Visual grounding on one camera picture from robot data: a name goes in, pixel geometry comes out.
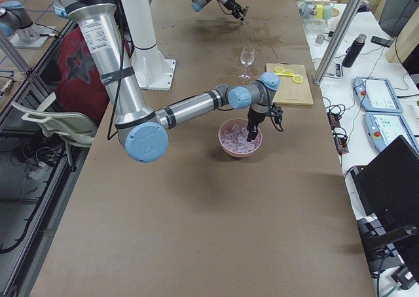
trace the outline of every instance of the black star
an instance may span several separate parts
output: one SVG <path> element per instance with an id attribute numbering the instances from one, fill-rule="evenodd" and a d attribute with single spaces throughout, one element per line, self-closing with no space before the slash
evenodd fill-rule
<path id="1" fill-rule="evenodd" d="M 71 81 L 74 78 L 80 78 L 81 80 L 90 83 L 89 71 L 94 68 L 93 57 L 88 54 L 84 54 L 82 47 L 79 46 L 75 56 L 68 56 L 66 62 L 70 68 L 70 72 L 67 76 L 67 81 Z"/>

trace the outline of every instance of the black monitor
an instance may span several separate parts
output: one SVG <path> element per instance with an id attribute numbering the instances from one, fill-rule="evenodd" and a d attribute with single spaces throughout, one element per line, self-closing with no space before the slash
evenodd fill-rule
<path id="1" fill-rule="evenodd" d="M 403 136 L 352 177 L 367 214 L 375 213 L 387 234 L 406 226 L 419 228 L 419 155 Z M 419 282 L 419 235 L 407 234 L 392 243 Z"/>

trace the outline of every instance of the label on robot arm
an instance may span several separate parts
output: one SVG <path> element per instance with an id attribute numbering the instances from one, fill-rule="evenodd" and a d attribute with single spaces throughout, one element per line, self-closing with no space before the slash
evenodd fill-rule
<path id="1" fill-rule="evenodd" d="M 105 28 L 100 21 L 86 24 L 80 29 L 91 54 L 111 47 Z"/>

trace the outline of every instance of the blue framed tablet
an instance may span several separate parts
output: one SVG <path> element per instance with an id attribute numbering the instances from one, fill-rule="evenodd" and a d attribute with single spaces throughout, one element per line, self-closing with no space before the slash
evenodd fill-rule
<path id="1" fill-rule="evenodd" d="M 368 134 L 378 152 L 383 151 L 399 135 L 419 152 L 419 145 L 403 114 L 368 112 L 364 119 Z"/>
<path id="2" fill-rule="evenodd" d="M 367 112 L 402 113 L 392 84 L 388 79 L 356 77 L 354 91 Z"/>

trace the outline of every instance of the blue joint cap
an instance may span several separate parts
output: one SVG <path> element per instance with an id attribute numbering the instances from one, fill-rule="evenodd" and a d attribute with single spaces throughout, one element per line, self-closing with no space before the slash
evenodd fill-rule
<path id="1" fill-rule="evenodd" d="M 0 32 L 4 34 L 5 37 L 11 37 L 14 30 L 3 22 L 0 22 Z"/>
<path id="2" fill-rule="evenodd" d="M 20 2 L 18 1 L 5 1 L 1 3 L 1 6 L 4 9 L 23 9 L 25 8 Z"/>
<path id="3" fill-rule="evenodd" d="M 199 12 L 201 11 L 202 7 L 196 3 L 192 3 L 192 8 L 196 11 Z"/>
<path id="4" fill-rule="evenodd" d="M 65 12 L 65 9 L 63 7 L 54 4 L 54 11 L 57 16 L 62 18 L 68 18 L 67 13 Z"/>
<path id="5" fill-rule="evenodd" d="M 268 89 L 273 91 L 277 91 L 281 83 L 281 79 L 274 73 L 263 73 L 260 77 L 260 80 Z"/>
<path id="6" fill-rule="evenodd" d="M 125 140 L 125 151 L 138 162 L 153 162 L 165 153 L 169 137 L 162 125 L 145 122 L 133 128 Z"/>
<path id="7" fill-rule="evenodd" d="M 233 109 L 244 109 L 251 105 L 251 94 L 243 86 L 237 86 L 231 89 L 227 97 Z"/>

